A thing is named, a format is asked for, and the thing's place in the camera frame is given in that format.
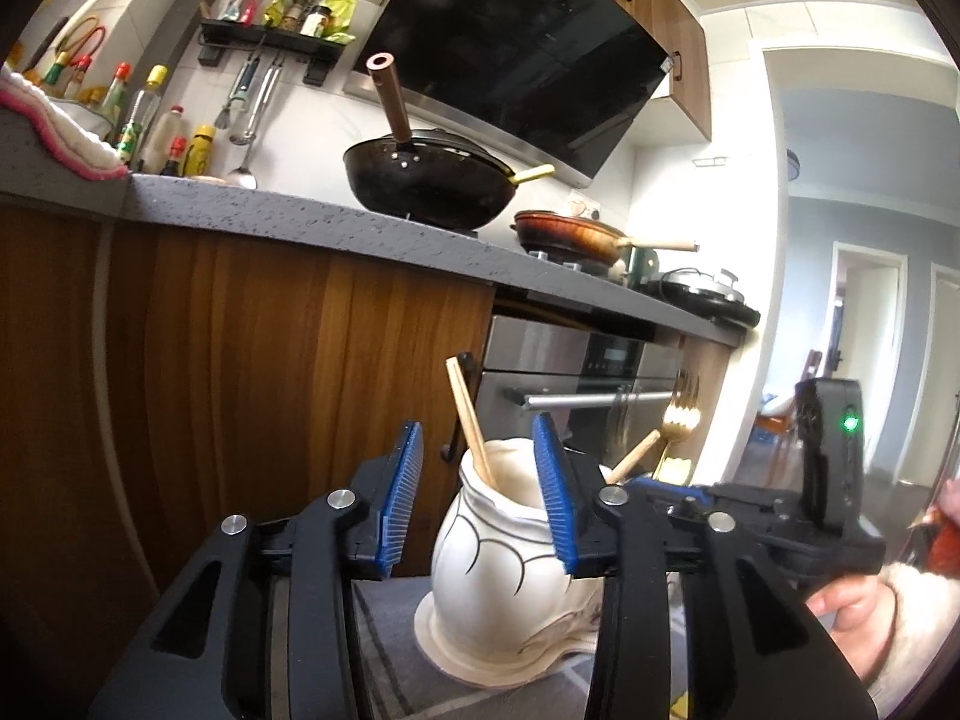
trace white door frame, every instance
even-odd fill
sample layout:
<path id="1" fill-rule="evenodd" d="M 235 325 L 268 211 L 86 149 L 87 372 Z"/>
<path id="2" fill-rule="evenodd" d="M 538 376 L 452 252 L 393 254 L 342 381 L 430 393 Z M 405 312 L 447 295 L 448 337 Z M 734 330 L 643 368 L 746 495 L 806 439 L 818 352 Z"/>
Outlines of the white door frame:
<path id="1" fill-rule="evenodd" d="M 851 254 L 865 254 L 872 259 L 885 263 L 891 268 L 896 268 L 896 315 L 894 318 L 894 341 L 893 341 L 893 365 L 890 367 L 889 375 L 885 380 L 877 381 L 874 389 L 879 393 L 875 398 L 877 404 L 877 414 L 880 415 L 880 431 L 887 421 L 887 413 L 890 412 L 890 397 L 894 391 L 896 383 L 896 372 L 899 369 L 899 358 L 901 357 L 901 346 L 904 344 L 904 324 L 906 323 L 906 292 L 907 292 L 907 256 L 905 254 L 896 254 L 892 251 L 883 251 L 878 248 L 861 247 L 856 244 L 845 244 L 842 241 L 833 242 L 833 264 L 830 268 L 830 289 L 827 296 L 827 312 L 824 314 L 824 330 L 820 338 L 820 348 L 824 352 L 824 359 L 820 362 L 819 375 L 823 375 L 827 368 L 827 351 L 830 346 L 830 329 L 833 327 L 833 303 L 836 300 L 837 269 L 840 259 L 840 252 L 846 251 Z M 910 423 L 910 429 L 913 429 L 913 422 Z M 877 451 L 877 442 L 880 440 L 880 433 L 877 433 L 877 440 L 871 443 L 863 458 L 863 469 L 867 470 L 874 461 L 874 454 Z"/>
<path id="2" fill-rule="evenodd" d="M 914 401 L 913 413 L 910 415 L 910 425 L 906 429 L 904 447 L 901 448 L 901 456 L 899 456 L 899 459 L 896 461 L 893 476 L 894 484 L 899 480 L 899 476 L 901 475 L 901 469 L 906 462 L 906 454 L 910 448 L 910 442 L 913 440 L 913 432 L 917 427 L 917 420 L 920 418 L 920 401 L 923 399 L 926 375 L 930 369 L 930 349 L 933 347 L 933 327 L 935 324 L 933 311 L 937 304 L 937 279 L 944 276 L 946 276 L 944 281 L 949 281 L 950 284 L 960 286 L 960 271 L 954 268 L 948 268 L 946 265 L 930 263 L 930 302 L 927 314 L 929 322 L 926 324 L 926 346 L 923 350 L 923 367 L 920 369 L 920 386 L 917 388 L 917 399 Z"/>

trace black shelf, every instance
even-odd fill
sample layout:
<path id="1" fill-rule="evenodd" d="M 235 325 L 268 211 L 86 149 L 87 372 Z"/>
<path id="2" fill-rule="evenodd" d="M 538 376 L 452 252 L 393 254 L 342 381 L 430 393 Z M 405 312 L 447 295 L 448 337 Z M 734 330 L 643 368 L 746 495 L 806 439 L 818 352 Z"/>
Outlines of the black shelf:
<path id="1" fill-rule="evenodd" d="M 200 42 L 204 48 L 198 59 L 205 67 L 219 67 L 224 51 L 228 49 L 251 50 L 259 46 L 296 53 L 308 60 L 304 83 L 311 86 L 323 85 L 326 74 L 337 64 L 345 48 L 323 38 L 284 29 L 269 29 L 262 25 L 242 25 L 214 19 L 203 19 L 200 22 Z"/>

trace pan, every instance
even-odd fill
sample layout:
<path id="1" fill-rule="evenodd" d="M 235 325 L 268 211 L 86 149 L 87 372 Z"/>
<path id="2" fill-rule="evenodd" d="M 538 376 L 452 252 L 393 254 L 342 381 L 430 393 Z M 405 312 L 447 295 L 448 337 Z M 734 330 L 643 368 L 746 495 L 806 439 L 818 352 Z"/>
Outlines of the pan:
<path id="1" fill-rule="evenodd" d="M 371 211 L 448 230 L 475 230 L 507 207 L 517 187 L 552 175 L 552 165 L 514 172 L 483 146 L 443 129 L 410 128 L 394 57 L 367 60 L 391 133 L 344 153 L 347 180 Z"/>
<path id="2" fill-rule="evenodd" d="M 545 251 L 564 262 L 613 266 L 628 247 L 699 251 L 693 241 L 645 241 L 589 218 L 564 217 L 552 211 L 521 211 L 514 216 L 517 239 L 525 251 Z"/>

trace gray wall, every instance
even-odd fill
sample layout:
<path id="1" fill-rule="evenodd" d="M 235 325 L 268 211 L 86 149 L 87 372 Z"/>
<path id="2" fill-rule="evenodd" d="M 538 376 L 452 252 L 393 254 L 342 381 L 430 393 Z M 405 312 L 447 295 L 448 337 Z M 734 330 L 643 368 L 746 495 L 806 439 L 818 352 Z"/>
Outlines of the gray wall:
<path id="1" fill-rule="evenodd" d="M 960 269 L 960 230 L 939 221 L 869 206 L 791 197 L 784 298 L 765 391 L 791 389 L 818 348 L 830 290 L 833 242 L 907 255 L 904 342 L 874 468 L 893 473 L 920 387 L 930 308 L 930 265 Z"/>

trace doorway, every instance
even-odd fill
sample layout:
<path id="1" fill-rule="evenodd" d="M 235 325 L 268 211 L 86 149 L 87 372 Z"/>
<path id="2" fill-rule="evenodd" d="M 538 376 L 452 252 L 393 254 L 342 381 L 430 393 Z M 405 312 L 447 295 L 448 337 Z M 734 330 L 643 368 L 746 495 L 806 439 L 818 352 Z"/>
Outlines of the doorway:
<path id="1" fill-rule="evenodd" d="M 930 272 L 930 324 L 920 390 L 894 475 L 902 484 L 932 488 L 940 471 L 960 399 L 957 327 L 960 271 L 934 265 Z"/>
<path id="2" fill-rule="evenodd" d="M 863 395 L 863 461 L 870 469 L 896 380 L 906 316 L 902 254 L 833 244 L 823 375 L 853 379 Z"/>

